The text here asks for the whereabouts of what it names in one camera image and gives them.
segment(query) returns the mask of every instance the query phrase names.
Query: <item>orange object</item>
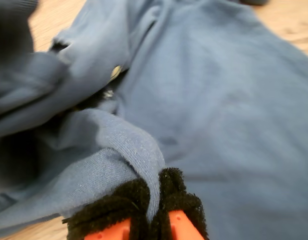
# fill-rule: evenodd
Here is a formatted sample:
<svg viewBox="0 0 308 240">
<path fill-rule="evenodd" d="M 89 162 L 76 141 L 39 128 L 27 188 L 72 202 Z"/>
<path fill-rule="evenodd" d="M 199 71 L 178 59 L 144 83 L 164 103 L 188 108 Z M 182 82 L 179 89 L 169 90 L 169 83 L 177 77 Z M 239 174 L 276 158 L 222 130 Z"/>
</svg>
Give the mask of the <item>orange object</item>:
<svg viewBox="0 0 308 240">
<path fill-rule="evenodd" d="M 169 212 L 173 240 L 204 240 L 183 211 Z M 89 234 L 84 240 L 129 240 L 130 218 L 103 231 Z"/>
<path fill-rule="evenodd" d="M 103 231 L 89 234 L 84 240 L 129 240 L 130 218 Z"/>
<path fill-rule="evenodd" d="M 173 240 L 204 240 L 183 211 L 169 212 Z"/>
</svg>

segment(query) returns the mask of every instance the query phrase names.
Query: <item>dark fabric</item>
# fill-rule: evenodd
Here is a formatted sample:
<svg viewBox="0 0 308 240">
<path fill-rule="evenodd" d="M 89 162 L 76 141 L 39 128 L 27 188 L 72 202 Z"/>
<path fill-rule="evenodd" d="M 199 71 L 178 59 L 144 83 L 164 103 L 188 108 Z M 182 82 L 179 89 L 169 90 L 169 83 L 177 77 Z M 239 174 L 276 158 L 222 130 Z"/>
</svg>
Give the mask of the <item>dark fabric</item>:
<svg viewBox="0 0 308 240">
<path fill-rule="evenodd" d="M 208 240 L 204 210 L 199 198 L 186 192 L 182 173 L 175 168 L 161 171 L 159 210 L 150 223 L 146 220 L 149 189 L 136 179 L 119 186 L 111 195 L 86 206 L 73 217 L 65 219 L 68 240 L 83 240 L 116 223 L 131 218 L 130 240 L 172 240 L 168 212 L 183 210 L 189 220 Z"/>
</svg>

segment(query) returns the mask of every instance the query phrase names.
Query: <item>wooden floor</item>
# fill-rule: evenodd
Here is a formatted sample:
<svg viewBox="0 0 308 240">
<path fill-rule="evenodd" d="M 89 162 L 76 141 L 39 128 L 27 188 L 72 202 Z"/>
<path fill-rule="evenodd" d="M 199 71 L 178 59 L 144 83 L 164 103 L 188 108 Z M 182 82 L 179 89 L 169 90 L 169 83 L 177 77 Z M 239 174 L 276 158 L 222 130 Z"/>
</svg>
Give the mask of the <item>wooden floor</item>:
<svg viewBox="0 0 308 240">
<path fill-rule="evenodd" d="M 52 37 L 70 25 L 83 3 L 84 0 L 40 0 L 39 10 L 30 22 L 36 50 L 47 50 Z M 308 54 L 308 0 L 271 0 L 255 11 L 273 32 Z M 66 226 L 57 218 L 1 240 L 65 239 Z"/>
</svg>

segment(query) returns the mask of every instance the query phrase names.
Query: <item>garment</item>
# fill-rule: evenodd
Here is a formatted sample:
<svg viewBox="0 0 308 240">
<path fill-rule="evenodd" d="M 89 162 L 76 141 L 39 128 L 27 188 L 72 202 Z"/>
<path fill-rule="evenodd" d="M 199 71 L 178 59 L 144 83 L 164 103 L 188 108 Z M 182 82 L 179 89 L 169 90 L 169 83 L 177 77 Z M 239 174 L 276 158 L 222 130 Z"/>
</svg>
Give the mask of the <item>garment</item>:
<svg viewBox="0 0 308 240">
<path fill-rule="evenodd" d="M 203 202 L 210 239 L 308 239 L 308 57 L 270 33 L 249 7 L 228 0 L 88 0 L 72 27 L 55 37 L 55 45 L 64 46 L 57 56 L 69 66 L 63 84 L 0 118 L 0 137 L 44 124 L 34 130 L 43 143 L 38 149 L 57 154 L 62 161 L 55 163 L 64 164 L 60 177 L 47 177 L 55 179 L 53 187 L 77 193 L 73 186 L 94 186 L 90 176 L 78 179 L 80 172 L 101 183 L 99 164 L 113 166 L 108 162 L 115 159 L 123 165 L 117 169 L 133 172 L 120 149 L 107 152 L 107 138 L 115 134 L 88 134 L 97 132 L 88 129 L 93 125 L 100 133 L 107 128 L 129 133 L 107 126 L 118 121 L 151 134 L 167 165 L 184 172 L 188 190 Z M 116 92 L 117 116 L 87 109 L 52 130 L 48 120 L 103 88 L 116 66 L 129 69 Z M 99 138 L 105 140 L 96 144 Z M 71 154 L 68 145 L 80 148 L 89 141 L 105 157 L 87 157 L 94 148 L 83 160 L 61 157 Z M 149 141 L 137 149 L 156 157 L 138 159 L 154 163 L 144 172 L 156 176 L 163 161 Z M 135 177 L 119 170 L 111 177 Z M 9 198 L 19 193 L 22 201 L 0 213 L 0 230 L 61 213 L 70 216 L 104 193 L 104 186 L 98 187 L 89 192 L 80 187 L 79 199 L 52 191 L 54 199 L 62 198 L 60 204 L 49 201 L 26 219 L 20 219 L 27 213 L 22 204 L 40 204 L 39 194 L 26 201 L 27 196 L 19 197 L 24 191 L 4 193 Z"/>
<path fill-rule="evenodd" d="M 59 215 L 69 217 L 135 178 L 144 179 L 150 189 L 147 218 L 151 221 L 160 200 L 158 173 L 164 167 L 156 142 L 107 112 L 114 106 L 113 99 L 83 107 L 85 98 L 110 81 L 112 68 L 104 72 L 102 81 L 98 75 L 79 78 L 76 70 L 93 76 L 92 66 L 82 61 L 78 70 L 58 58 L 63 46 L 32 53 L 29 14 L 22 11 L 25 2 L 0 2 L 6 9 L 4 16 L 20 10 L 23 21 L 7 35 L 5 25 L 0 25 L 0 236 Z M 28 1 L 31 12 L 32 3 Z M 16 42 L 8 41 L 10 35 Z M 84 79 L 101 84 L 84 93 L 84 82 L 75 82 Z M 77 103 L 83 108 L 71 109 Z"/>
<path fill-rule="evenodd" d="M 308 57 L 238 3 L 158 0 L 139 14 L 134 2 L 105 3 L 87 2 L 79 16 L 108 16 L 115 34 L 139 23 L 115 45 L 132 49 L 117 114 L 184 171 L 210 238 L 307 240 Z M 56 40 L 78 49 L 85 26 L 88 18 L 77 20 Z M 134 46 L 139 31 L 146 36 Z"/>
</svg>

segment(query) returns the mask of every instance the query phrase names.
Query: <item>blue fabric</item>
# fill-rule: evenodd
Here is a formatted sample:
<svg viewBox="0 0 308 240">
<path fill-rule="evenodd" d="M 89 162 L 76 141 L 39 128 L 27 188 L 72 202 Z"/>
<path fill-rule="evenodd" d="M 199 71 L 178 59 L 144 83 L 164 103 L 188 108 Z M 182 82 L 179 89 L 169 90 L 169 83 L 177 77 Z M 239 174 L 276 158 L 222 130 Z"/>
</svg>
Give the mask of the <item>blue fabric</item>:
<svg viewBox="0 0 308 240">
<path fill-rule="evenodd" d="M 0 234 L 70 216 L 136 177 L 153 193 L 150 220 L 164 157 L 203 201 L 212 240 L 308 240 L 308 57 L 249 7 L 88 0 L 59 44 L 61 84 L 0 116 L 0 141 L 36 127 L 44 170 L 0 192 Z M 129 71 L 103 107 L 117 116 L 99 106 L 49 121 L 102 89 L 116 66 Z"/>
</svg>

